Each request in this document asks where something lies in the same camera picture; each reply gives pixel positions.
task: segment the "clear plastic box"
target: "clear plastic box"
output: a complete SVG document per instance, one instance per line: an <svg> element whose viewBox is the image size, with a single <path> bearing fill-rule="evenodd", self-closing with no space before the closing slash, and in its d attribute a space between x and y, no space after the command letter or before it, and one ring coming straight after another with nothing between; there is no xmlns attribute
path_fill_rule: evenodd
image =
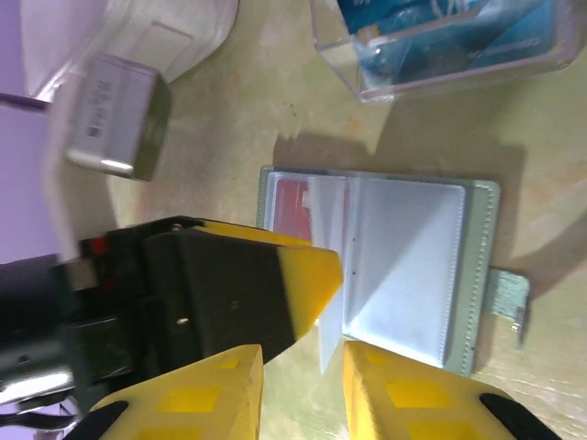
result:
<svg viewBox="0 0 587 440"><path fill-rule="evenodd" d="M45 101L97 51L152 67L170 82L225 40L238 9L238 0L20 3L27 92Z"/></svg>
<svg viewBox="0 0 587 440"><path fill-rule="evenodd" d="M382 35L350 35L336 0L311 7L316 50L363 103L561 69L580 51L572 0L486 0L475 14Z"/></svg>

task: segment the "black cable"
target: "black cable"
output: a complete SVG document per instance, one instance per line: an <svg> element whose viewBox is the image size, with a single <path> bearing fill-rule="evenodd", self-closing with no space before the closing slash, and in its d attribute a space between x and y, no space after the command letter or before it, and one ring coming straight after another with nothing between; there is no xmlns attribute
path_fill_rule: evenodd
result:
<svg viewBox="0 0 587 440"><path fill-rule="evenodd" d="M40 431L62 431L76 422L74 415L50 415L39 412L23 414L0 414L0 428L5 426L22 426Z"/></svg>

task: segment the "white plastic container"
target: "white plastic container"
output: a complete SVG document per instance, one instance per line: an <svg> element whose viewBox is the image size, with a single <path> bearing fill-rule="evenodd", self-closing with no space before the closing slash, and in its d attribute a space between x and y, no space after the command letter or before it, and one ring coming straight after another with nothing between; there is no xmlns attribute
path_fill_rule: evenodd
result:
<svg viewBox="0 0 587 440"><path fill-rule="evenodd" d="M20 1L27 92L45 101L98 50L173 81L222 44L238 9L238 0Z"/></svg>

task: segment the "red card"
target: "red card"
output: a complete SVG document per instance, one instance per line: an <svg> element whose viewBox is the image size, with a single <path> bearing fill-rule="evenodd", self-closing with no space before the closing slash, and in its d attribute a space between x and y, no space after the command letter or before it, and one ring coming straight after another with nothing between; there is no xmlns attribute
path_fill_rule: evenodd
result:
<svg viewBox="0 0 587 440"><path fill-rule="evenodd" d="M312 240L308 196L305 181L279 180L273 208L273 231Z"/></svg>

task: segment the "blue card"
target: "blue card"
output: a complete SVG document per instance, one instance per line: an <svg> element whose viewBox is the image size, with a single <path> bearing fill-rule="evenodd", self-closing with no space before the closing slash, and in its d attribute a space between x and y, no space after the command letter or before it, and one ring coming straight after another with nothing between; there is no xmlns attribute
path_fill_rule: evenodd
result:
<svg viewBox="0 0 587 440"><path fill-rule="evenodd" d="M338 0L351 35L376 27L391 34L436 20L474 12L484 0Z"/></svg>
<svg viewBox="0 0 587 440"><path fill-rule="evenodd" d="M370 88L538 57L557 41L556 0L489 0L474 18L369 46L355 41Z"/></svg>

